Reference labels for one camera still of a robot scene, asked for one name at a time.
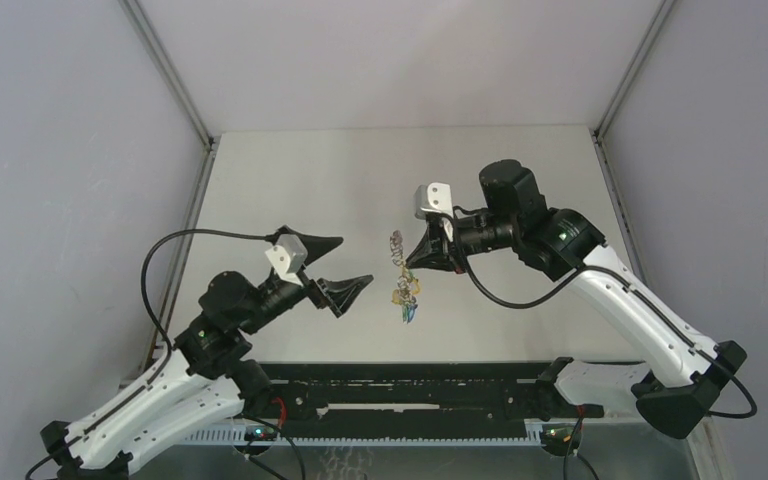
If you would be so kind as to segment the keyring with coloured keys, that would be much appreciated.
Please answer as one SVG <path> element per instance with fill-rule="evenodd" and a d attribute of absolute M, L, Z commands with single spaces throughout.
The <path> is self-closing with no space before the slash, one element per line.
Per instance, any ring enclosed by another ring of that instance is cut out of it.
<path fill-rule="evenodd" d="M 417 296 L 421 292 L 421 286 L 419 279 L 406 265 L 403 236 L 399 230 L 391 233 L 389 249 L 391 263 L 399 270 L 396 287 L 391 294 L 391 303 L 400 308 L 402 322 L 410 324 L 418 310 Z"/>

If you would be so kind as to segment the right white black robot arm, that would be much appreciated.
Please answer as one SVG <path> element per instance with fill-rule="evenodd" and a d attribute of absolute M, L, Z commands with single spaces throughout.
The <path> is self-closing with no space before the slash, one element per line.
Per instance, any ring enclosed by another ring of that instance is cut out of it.
<path fill-rule="evenodd" d="M 426 229 L 406 266 L 471 274 L 472 256 L 508 249 L 551 280 L 555 293 L 571 290 L 587 302 L 641 358 L 626 365 L 556 360 L 540 378 L 542 410 L 552 416 L 574 406 L 637 414 L 674 439 L 713 416 L 724 388 L 738 383 L 745 349 L 715 341 L 683 320 L 585 216 L 550 207 L 534 173 L 519 161 L 492 162 L 478 178 L 485 204 L 477 210 L 457 206 L 446 183 L 417 188 L 415 215 Z"/>

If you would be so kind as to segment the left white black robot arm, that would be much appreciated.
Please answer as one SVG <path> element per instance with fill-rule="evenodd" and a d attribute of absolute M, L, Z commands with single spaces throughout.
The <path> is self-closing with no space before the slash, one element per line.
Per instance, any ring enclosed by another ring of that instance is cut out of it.
<path fill-rule="evenodd" d="M 305 300 L 341 317 L 374 280 L 307 275 L 307 267 L 342 244 L 340 237 L 282 226 L 261 239 L 269 245 L 270 270 L 260 284 L 237 271 L 218 273 L 198 300 L 199 314 L 175 338 L 152 315 L 164 355 L 97 410 L 41 430 L 43 460 L 57 465 L 57 478 L 127 479 L 201 428 L 265 414 L 274 403 L 274 388 L 262 366 L 247 356 L 249 336 Z"/>

